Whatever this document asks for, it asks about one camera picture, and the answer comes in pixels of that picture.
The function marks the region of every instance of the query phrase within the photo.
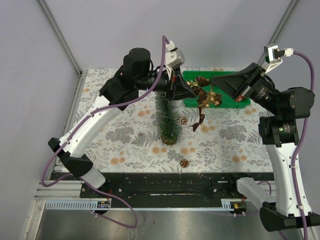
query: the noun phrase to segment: gray wall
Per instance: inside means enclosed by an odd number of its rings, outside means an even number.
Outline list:
[[[0,3],[0,233],[17,240],[76,74],[35,0]]]
[[[160,63],[161,36],[185,67],[245,67],[258,61],[290,0],[47,0],[83,69],[119,67],[131,48]]]
[[[294,48],[306,54],[315,69],[315,103],[311,109],[304,145],[300,150],[300,167],[308,201],[320,214],[320,1],[302,0],[285,26],[277,43],[281,48]],[[280,90],[290,87],[310,88],[307,63],[298,56],[285,58],[284,63],[269,74]]]

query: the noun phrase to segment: white bracket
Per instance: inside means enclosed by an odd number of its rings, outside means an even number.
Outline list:
[[[263,202],[276,202],[276,198],[260,187],[251,177],[238,179],[236,181],[236,188],[238,192],[246,196],[258,210],[262,208]]]
[[[173,41],[169,41],[165,47],[169,51],[165,54],[165,68],[170,79],[173,69],[185,63],[185,56],[180,49],[173,51],[176,48]]]

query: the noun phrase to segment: floral tablecloth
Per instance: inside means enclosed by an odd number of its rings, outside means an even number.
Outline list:
[[[237,71],[237,68],[183,68],[194,71]],[[88,70],[76,120],[87,112],[99,89],[116,72],[114,68]],[[106,125],[86,150],[101,172],[272,172],[258,133],[260,116],[266,111],[252,102],[244,109],[205,109],[205,120],[196,132],[189,127],[199,119],[196,108],[177,104],[188,124],[181,140],[168,146],[159,140],[155,127],[155,95],[126,108]],[[138,134],[143,143],[137,145]],[[189,166],[182,168],[180,160]]]

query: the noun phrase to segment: artificial christmas tree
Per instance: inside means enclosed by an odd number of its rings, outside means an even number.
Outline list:
[[[164,144],[174,145],[181,137],[182,126],[178,107],[174,101],[166,100],[164,92],[155,96],[156,126]]]

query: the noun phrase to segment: purple cable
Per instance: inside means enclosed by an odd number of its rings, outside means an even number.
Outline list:
[[[57,180],[51,182],[50,184],[45,184],[45,177],[46,177],[46,173],[47,170],[50,166],[50,164],[53,162],[53,160],[55,159],[55,157],[58,155],[58,153],[60,153],[60,151],[67,145],[67,142],[63,143],[61,145],[61,147],[58,148],[58,150],[52,155],[52,157],[50,158],[50,160],[46,163],[46,165],[44,166],[44,170],[42,172],[41,175],[41,185],[45,188],[51,187],[53,185],[55,185],[57,182],[61,181],[62,179],[64,179],[65,177],[69,176],[70,173],[66,173],[64,175],[62,175],[61,177],[59,177]]]
[[[161,62],[160,62],[160,67],[159,67],[159,73],[158,75],[156,76],[155,78],[155,81],[154,83],[152,84],[152,86],[148,89],[148,91],[146,91],[142,96],[134,99],[134,100],[131,100],[131,101],[127,101],[127,102],[124,102],[124,103],[119,103],[119,104],[115,104],[115,105],[109,105],[109,106],[104,106],[104,107],[100,107],[94,111],[91,112],[91,115],[88,115],[86,116],[81,122],[79,122],[77,124],[77,126],[74,128],[74,130],[71,132],[71,134],[69,135],[69,137],[66,139],[66,142],[64,142],[59,148],[57,151],[55,151],[52,155],[52,157],[49,159],[49,161],[46,163],[46,165],[44,166],[44,169],[43,169],[43,172],[42,172],[42,175],[41,175],[41,185],[43,187],[51,187],[53,185],[55,185],[56,183],[58,183],[59,181],[61,181],[62,179],[64,179],[65,177],[69,176],[70,173],[66,173],[64,175],[62,175],[61,177],[59,177],[57,180],[55,180],[54,182],[50,183],[50,184],[45,184],[45,177],[46,177],[46,173],[48,171],[48,168],[50,166],[50,164],[53,162],[53,160],[55,159],[55,157],[60,153],[60,151],[68,144],[68,142],[72,139],[72,137],[76,134],[76,132],[81,128],[81,126],[89,119],[91,118],[91,116],[93,116],[94,114],[98,113],[98,112],[101,112],[101,111],[104,111],[104,110],[107,110],[107,109],[111,109],[111,108],[119,108],[119,107],[123,107],[123,106],[127,106],[127,105],[130,105],[130,104],[134,104],[138,101],[140,101],[141,99],[145,98],[147,95],[149,95],[154,89],[155,87],[157,86],[158,82],[160,81],[160,78],[161,78],[161,75],[162,75],[162,72],[163,72],[163,69],[164,69],[164,66],[165,66],[165,56],[166,56],[166,43],[170,43],[169,40],[167,39],[167,37],[165,35],[162,36],[162,54],[161,54]],[[126,227],[126,228],[136,228],[137,225],[138,225],[138,217],[137,217],[137,213],[133,210],[133,208],[123,199],[121,199],[120,197],[118,196],[115,196],[115,195],[112,195],[112,194],[109,194],[109,193],[106,193],[106,192],[103,192],[103,191],[100,191],[98,189],[95,189],[93,186],[91,186],[89,183],[86,182],[86,184],[91,188],[93,189],[94,191],[96,191],[97,193],[100,193],[100,194],[103,194],[103,195],[106,195],[106,196],[109,196],[109,197],[112,197],[112,198],[115,198],[115,199],[118,199],[120,200],[121,202],[123,202],[125,205],[127,205],[130,210],[133,212],[133,215],[134,215],[134,218],[135,218],[135,224],[133,226],[130,226],[130,225],[126,225],[126,224],[123,224],[121,222],[118,222],[116,220],[113,220],[112,218],[109,218],[107,216],[102,216],[102,215],[99,215],[101,218],[104,218],[104,219],[107,219],[113,223],[116,223],[116,224],[119,224],[123,227]]]
[[[278,232],[284,240],[288,240],[288,238],[282,233],[282,231],[278,231]]]
[[[315,88],[315,69],[314,66],[311,62],[311,60],[304,55],[301,52],[298,51],[293,51],[294,55],[297,55],[301,58],[303,58],[309,65],[310,68],[310,76],[311,76],[311,81],[310,81],[310,90],[313,92],[314,88]],[[308,118],[304,119],[303,122],[303,128],[302,128],[302,134],[301,134],[301,138],[300,138],[300,142],[298,144],[298,146],[296,146],[293,155],[292,155],[292,159],[291,159],[291,166],[295,166],[296,165],[296,158],[298,155],[298,152],[305,140],[305,136],[306,136],[306,131],[307,131],[307,125],[308,125]],[[292,168],[292,179],[293,179],[293,185],[294,185],[294,191],[295,191],[295,196],[296,196],[296,201],[298,203],[299,206],[302,205],[302,201],[301,201],[301,196],[300,196],[300,192],[299,192],[299,186],[298,186],[298,180],[297,180],[297,173],[296,173],[296,169]],[[300,215],[302,218],[302,224],[303,224],[303,239],[304,240],[308,240],[308,226],[307,226],[307,220],[306,220],[306,216],[305,216],[305,212],[303,209],[299,209],[300,211]]]
[[[166,43],[166,44],[169,44],[169,43],[170,43],[170,41],[168,40],[167,37],[165,37],[165,43]]]
[[[91,186],[91,185],[90,185],[89,183],[87,183],[87,182],[86,182],[85,184],[87,184],[87,186],[88,186],[89,188],[91,188],[93,191],[95,191],[95,192],[97,192],[97,193],[99,193],[99,194],[103,194],[103,195],[106,195],[106,196],[111,197],[111,198],[118,199],[119,201],[123,202],[123,203],[131,210],[131,212],[133,213],[134,219],[135,219],[135,224],[134,224],[134,225],[127,225],[127,224],[124,224],[124,223],[122,223],[122,222],[116,221],[116,220],[114,220],[114,219],[112,219],[112,218],[110,218],[110,217],[107,217],[107,216],[103,216],[103,215],[100,215],[100,214],[97,214],[97,216],[99,216],[99,217],[101,217],[101,218],[103,218],[103,219],[109,220],[109,221],[111,221],[111,222],[113,222],[113,223],[115,223],[115,224],[118,224],[118,225],[122,226],[122,227],[129,228],[129,229],[135,229],[135,228],[138,226],[138,222],[139,222],[139,221],[138,221],[137,213],[136,213],[136,211],[129,205],[129,203],[127,203],[125,200],[123,200],[122,198],[120,198],[120,197],[118,197],[118,196],[116,196],[116,195],[113,195],[113,194],[109,194],[109,193],[100,191],[100,190],[94,188],[93,186]]]

